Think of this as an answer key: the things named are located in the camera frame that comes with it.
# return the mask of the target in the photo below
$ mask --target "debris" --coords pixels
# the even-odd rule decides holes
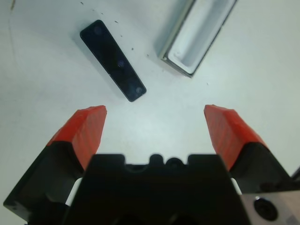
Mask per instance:
[[[12,12],[15,7],[15,0],[12,1],[11,6],[10,6],[10,11]]]

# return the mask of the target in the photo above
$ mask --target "white table surface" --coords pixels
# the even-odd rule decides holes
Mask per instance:
[[[98,153],[130,163],[214,153],[203,109],[215,104],[235,109],[289,174],[298,168],[300,1],[239,0],[193,79],[157,58],[183,3],[0,2],[1,202],[67,119],[92,105],[108,111]],[[133,103],[79,38],[96,19],[148,89]],[[23,223],[4,207],[0,220]]]

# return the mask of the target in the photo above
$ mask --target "black plastic piece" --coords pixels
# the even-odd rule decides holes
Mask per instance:
[[[296,172],[292,175],[292,179],[300,182],[300,167]]]
[[[275,205],[263,198],[254,201],[255,211],[268,221],[275,221],[278,218],[278,211]]]
[[[145,86],[101,20],[81,31],[80,37],[130,102],[146,93]]]
[[[218,155],[125,165],[123,155],[94,155],[64,225],[249,225]]]
[[[59,224],[70,191],[82,175],[72,144],[53,142],[35,159],[3,205],[28,224]]]
[[[237,181],[242,193],[290,190],[280,188],[278,185],[293,182],[272,153],[261,143],[246,144],[230,173]]]

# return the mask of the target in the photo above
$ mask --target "white background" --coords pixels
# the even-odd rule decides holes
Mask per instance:
[[[0,2],[0,202],[67,119],[92,105],[108,111],[98,152],[130,163],[214,153],[203,109],[215,104],[235,109],[289,174],[298,168],[300,1],[239,0],[193,79],[157,59],[183,0],[11,4]],[[148,89],[133,103],[79,38],[96,19]],[[23,223],[3,206],[0,220]]]

